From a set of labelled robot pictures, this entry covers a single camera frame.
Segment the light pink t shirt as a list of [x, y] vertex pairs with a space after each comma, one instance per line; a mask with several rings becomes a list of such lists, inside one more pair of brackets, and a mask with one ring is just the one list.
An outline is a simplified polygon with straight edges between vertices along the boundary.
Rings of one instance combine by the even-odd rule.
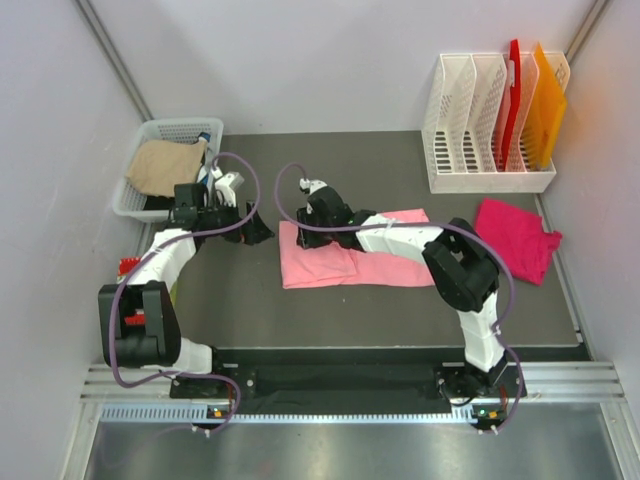
[[403, 288], [431, 287], [426, 266], [385, 253], [363, 253], [337, 243], [305, 250], [296, 243], [298, 228], [279, 222], [278, 240], [282, 286], [285, 289], [341, 285], [378, 285]]

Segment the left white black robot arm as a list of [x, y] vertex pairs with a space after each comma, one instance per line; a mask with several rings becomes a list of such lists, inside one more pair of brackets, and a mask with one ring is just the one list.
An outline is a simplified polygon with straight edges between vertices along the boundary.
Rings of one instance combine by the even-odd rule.
[[248, 201], [246, 215], [240, 215], [236, 191], [241, 183], [232, 173], [211, 189], [195, 183], [176, 186], [174, 205], [149, 250], [122, 260], [118, 282], [100, 289], [103, 356], [111, 368], [191, 374], [194, 387], [209, 397], [224, 390], [227, 374], [214, 364], [215, 349], [182, 336], [171, 292], [208, 237], [255, 245], [274, 236], [254, 202]]

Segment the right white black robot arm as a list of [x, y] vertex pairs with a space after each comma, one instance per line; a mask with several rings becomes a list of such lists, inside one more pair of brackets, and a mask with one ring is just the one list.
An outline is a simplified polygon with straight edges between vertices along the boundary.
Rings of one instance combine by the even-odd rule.
[[365, 254], [390, 254], [428, 269], [441, 298], [458, 314], [469, 388], [487, 396], [502, 385], [505, 349], [492, 329], [497, 321], [498, 264], [475, 241], [468, 222], [455, 218], [448, 229], [410, 227], [371, 210], [352, 210], [323, 181], [303, 179], [300, 189], [308, 198], [296, 212], [303, 225], [298, 246], [335, 244]]

